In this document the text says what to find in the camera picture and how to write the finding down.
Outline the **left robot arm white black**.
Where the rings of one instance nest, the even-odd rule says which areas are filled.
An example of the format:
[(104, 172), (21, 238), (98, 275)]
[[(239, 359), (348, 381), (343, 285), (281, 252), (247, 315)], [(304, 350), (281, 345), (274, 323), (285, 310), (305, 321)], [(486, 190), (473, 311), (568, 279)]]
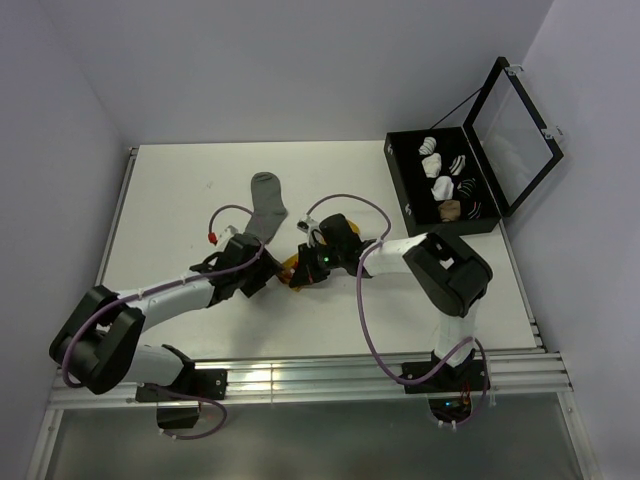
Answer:
[(251, 297), (282, 269), (256, 237), (234, 234), (175, 279), (128, 292), (103, 285), (90, 289), (49, 355), (70, 388), (99, 395), (127, 380), (157, 385), (170, 398), (183, 399), (195, 386), (193, 360), (170, 345), (144, 345), (141, 335), (184, 313), (211, 308), (236, 291)]

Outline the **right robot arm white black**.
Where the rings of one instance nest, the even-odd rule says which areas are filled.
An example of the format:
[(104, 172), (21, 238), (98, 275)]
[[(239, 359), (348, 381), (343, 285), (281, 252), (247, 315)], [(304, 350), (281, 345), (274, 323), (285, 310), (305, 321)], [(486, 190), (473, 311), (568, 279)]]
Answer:
[(307, 240), (298, 246), (292, 289), (326, 280), (342, 269), (356, 278), (356, 305), (370, 353), (386, 374), (371, 338), (364, 312), (362, 283), (381, 275), (410, 274), (439, 313), (439, 337), (432, 351), (433, 378), (452, 390), (468, 374), (467, 365), (479, 348), (475, 337), (477, 304), (493, 278), (489, 264), (465, 241), (446, 232), (423, 233), (399, 240), (363, 240), (342, 214), (321, 222), (305, 216), (297, 223)]

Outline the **grey sock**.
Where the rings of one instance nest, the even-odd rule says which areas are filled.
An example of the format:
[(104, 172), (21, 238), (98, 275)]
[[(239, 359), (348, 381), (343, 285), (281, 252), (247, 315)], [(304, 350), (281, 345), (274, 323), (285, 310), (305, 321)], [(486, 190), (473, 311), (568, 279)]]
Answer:
[(256, 173), (250, 184), (253, 213), (245, 232), (268, 244), (288, 216), (283, 203), (281, 182), (271, 172)]

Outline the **brown rolled sock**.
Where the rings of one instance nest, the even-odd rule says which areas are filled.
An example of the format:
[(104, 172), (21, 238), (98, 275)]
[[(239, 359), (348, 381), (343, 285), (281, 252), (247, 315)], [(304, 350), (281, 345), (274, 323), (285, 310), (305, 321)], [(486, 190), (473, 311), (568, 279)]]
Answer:
[(461, 217), (461, 203), (459, 200), (446, 200), (438, 206), (438, 212), (442, 223), (456, 222)]

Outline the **black storage box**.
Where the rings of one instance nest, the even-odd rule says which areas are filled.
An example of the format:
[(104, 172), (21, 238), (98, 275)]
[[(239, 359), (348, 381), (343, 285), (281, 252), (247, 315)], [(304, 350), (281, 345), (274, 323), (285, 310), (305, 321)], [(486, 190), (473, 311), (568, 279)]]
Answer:
[(460, 127), (391, 132), (384, 153), (409, 235), (491, 232), (500, 214)]

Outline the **white rolled sock lower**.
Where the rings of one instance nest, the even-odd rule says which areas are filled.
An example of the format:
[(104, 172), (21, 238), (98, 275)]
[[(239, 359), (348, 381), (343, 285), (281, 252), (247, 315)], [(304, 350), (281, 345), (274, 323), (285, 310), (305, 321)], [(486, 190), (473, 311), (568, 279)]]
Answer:
[(440, 176), (435, 180), (431, 189), (433, 198), (437, 202), (451, 200), (454, 194), (454, 182), (449, 176)]

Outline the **white rolled sock upper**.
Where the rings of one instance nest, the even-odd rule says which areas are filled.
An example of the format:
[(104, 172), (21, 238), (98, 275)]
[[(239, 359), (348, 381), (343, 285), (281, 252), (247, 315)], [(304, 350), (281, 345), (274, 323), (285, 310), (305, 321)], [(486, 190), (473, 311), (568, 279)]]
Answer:
[(425, 176), (427, 178), (437, 178), (442, 168), (442, 159), (439, 153), (433, 153), (421, 161)]

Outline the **black electronics box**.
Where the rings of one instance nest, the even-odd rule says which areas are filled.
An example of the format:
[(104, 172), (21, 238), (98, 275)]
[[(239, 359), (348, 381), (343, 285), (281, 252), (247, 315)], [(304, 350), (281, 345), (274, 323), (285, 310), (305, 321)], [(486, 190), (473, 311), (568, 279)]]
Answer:
[(189, 430), (198, 422), (200, 408), (191, 407), (158, 407), (156, 423), (163, 430)]

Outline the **dark colourful striped rolled sock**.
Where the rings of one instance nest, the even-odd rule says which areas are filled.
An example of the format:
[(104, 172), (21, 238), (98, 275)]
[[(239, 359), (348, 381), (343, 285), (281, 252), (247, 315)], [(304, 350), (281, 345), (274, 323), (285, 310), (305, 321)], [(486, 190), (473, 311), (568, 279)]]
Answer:
[(462, 205), (463, 218), (465, 220), (476, 220), (481, 217), (483, 204), (478, 200), (465, 201)]

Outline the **black white striped rolled sock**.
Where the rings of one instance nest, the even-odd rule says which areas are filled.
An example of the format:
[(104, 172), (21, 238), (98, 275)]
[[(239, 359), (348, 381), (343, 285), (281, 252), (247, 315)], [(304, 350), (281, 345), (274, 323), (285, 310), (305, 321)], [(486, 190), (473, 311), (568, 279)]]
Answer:
[(464, 167), (466, 165), (466, 156), (465, 155), (458, 155), (456, 157), (453, 158), (453, 160), (451, 161), (450, 165), (449, 165), (449, 175), (451, 177), (456, 177), (459, 176), (461, 174), (461, 172), (463, 171)]

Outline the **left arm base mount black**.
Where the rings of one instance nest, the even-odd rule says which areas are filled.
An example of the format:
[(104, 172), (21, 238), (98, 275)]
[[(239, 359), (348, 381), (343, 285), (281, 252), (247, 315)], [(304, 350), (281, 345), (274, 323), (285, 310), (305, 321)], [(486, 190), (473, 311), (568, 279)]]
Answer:
[(136, 389), (135, 400), (140, 403), (169, 401), (223, 400), (226, 395), (228, 371), (226, 369), (194, 369), (170, 386), (145, 384)]

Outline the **glass box lid black frame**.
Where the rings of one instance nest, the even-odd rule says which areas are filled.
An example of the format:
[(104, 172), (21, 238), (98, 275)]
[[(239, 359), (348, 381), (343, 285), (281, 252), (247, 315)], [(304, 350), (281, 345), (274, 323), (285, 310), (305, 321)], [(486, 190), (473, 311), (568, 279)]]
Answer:
[(523, 68), (498, 57), (462, 128), (502, 217), (512, 216), (564, 158), (525, 89)]

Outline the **aluminium frame rail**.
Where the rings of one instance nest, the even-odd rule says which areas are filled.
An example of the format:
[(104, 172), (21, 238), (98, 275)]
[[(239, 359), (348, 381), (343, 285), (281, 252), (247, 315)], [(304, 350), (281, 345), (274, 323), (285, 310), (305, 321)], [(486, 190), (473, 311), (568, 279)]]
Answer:
[(492, 357), (497, 403), (456, 431), (367, 357), (227, 364), (223, 429), (173, 441), (124, 384), (96, 397), (56, 384), (31, 479), (577, 479), (559, 355)]

